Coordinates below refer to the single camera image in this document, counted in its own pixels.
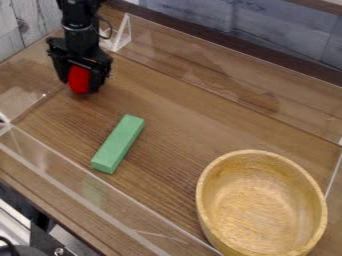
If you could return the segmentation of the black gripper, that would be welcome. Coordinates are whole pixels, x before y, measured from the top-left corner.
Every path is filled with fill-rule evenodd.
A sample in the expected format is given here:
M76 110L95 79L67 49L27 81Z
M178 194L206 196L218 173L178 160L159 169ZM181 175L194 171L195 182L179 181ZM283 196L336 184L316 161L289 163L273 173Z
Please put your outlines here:
M90 92L96 93L110 77L112 58L99 46L99 26L83 30L64 29L63 37L48 37L48 56L52 58L58 77L67 83L72 64L91 70Z

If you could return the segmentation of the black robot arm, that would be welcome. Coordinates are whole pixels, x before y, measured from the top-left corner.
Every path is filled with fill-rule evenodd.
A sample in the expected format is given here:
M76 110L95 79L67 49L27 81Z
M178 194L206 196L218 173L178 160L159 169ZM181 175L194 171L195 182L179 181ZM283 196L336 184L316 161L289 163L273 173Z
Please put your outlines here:
M48 56L60 81L76 94L96 93L110 77L112 57L100 48L100 22L98 15L106 0L56 0L62 10L64 37L48 37Z

